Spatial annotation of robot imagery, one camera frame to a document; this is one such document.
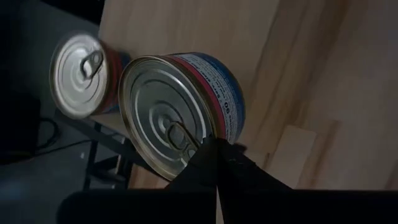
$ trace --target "wooden floor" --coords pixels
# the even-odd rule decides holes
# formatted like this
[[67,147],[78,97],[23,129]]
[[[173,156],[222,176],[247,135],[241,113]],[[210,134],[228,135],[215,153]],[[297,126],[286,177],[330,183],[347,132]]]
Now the wooden floor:
[[[239,142],[294,188],[398,189],[398,1],[107,0],[99,37],[131,55],[199,51],[234,73]],[[118,114],[95,120],[126,133]],[[135,167],[131,187],[163,182]]]

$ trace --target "can lid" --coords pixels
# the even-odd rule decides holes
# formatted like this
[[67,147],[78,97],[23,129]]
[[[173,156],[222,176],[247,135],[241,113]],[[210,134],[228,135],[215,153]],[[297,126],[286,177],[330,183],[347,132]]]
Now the can lid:
[[137,151],[173,179],[212,132],[209,112],[186,75],[160,57],[141,57],[122,74],[119,105]]
[[86,33],[67,35],[53,53],[50,86],[60,110],[71,118],[85,118],[102,103],[108,84],[104,49]]

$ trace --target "metal bar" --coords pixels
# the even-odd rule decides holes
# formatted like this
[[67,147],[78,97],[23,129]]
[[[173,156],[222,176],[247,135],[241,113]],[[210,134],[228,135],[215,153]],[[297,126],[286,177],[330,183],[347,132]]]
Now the metal bar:
[[126,178],[121,175],[112,174],[106,170],[93,170],[88,176],[91,179],[96,179],[98,182],[103,184],[124,184],[126,182]]
[[[126,147],[134,147],[131,144],[131,141],[128,141],[128,139],[123,139],[123,145],[125,145]],[[120,189],[128,189],[129,188],[129,181],[130,181],[130,176],[131,176],[131,170],[132,170],[132,165],[133,165],[133,161],[126,159],[125,157],[121,156],[120,157],[120,161],[119,161],[119,169],[118,169],[118,174],[123,176],[126,181],[124,182],[124,184],[121,185],[117,185],[117,188]]]
[[111,170],[116,168],[116,164],[118,163],[118,156],[113,156],[102,161],[94,163],[95,170]]
[[88,126],[82,121],[70,119],[65,116],[61,111],[55,110],[55,117],[67,125],[77,129],[85,136],[89,137],[90,139],[96,140],[101,143],[103,146],[107,147],[108,149],[114,151],[115,153],[129,159],[133,163],[145,168],[149,172],[157,175],[158,177],[164,179],[161,175],[159,175],[156,171],[154,171],[146,162],[145,160],[137,153],[133,146],[123,145],[117,140],[113,139],[110,136],[107,136],[103,133],[99,133],[94,131],[92,127]]
[[[96,122],[94,124],[94,130],[98,131],[98,132],[101,131],[101,125]],[[83,190],[90,189],[90,184],[91,184],[90,173],[92,172],[93,167],[94,167],[94,161],[95,161],[95,156],[97,155],[97,149],[98,149],[98,141],[92,141],[91,146],[90,146],[90,151],[88,154],[88,161],[87,161],[85,182],[83,184]]]

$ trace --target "metal can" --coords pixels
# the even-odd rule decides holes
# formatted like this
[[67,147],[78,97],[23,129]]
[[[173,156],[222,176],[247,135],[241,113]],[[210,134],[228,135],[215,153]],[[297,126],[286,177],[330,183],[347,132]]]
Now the metal can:
[[133,60],[121,77],[119,104],[133,145],[169,180],[185,168],[203,138],[212,134],[234,143],[245,117],[232,73],[196,52]]
[[118,86],[128,54],[117,52],[86,32],[66,35],[50,66],[53,99],[65,115],[81,119],[118,110]]

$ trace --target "pull tab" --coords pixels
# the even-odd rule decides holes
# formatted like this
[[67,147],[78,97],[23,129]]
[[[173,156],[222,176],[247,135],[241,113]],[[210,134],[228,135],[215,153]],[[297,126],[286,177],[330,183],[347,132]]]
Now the pull tab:
[[[98,71],[100,68],[102,61],[103,61],[103,55],[102,51],[100,50],[95,50],[91,54],[87,55],[83,60],[80,62],[80,71],[83,74],[85,79],[92,79],[95,73]],[[88,63],[91,68],[91,72],[87,74],[84,65],[85,63]]]
[[[175,143],[172,141],[172,138],[170,136],[171,131],[173,128],[178,128],[183,135],[185,136],[186,139],[188,139],[188,143],[184,148],[179,148],[178,146],[175,145]],[[187,151],[189,145],[191,145],[194,150],[199,149],[200,143],[189,133],[189,131],[185,128],[185,126],[177,121],[173,121],[170,123],[170,126],[166,130],[166,140],[170,145],[170,148],[173,149],[174,151],[177,151],[180,153],[182,157],[189,157],[191,158],[190,152]]]

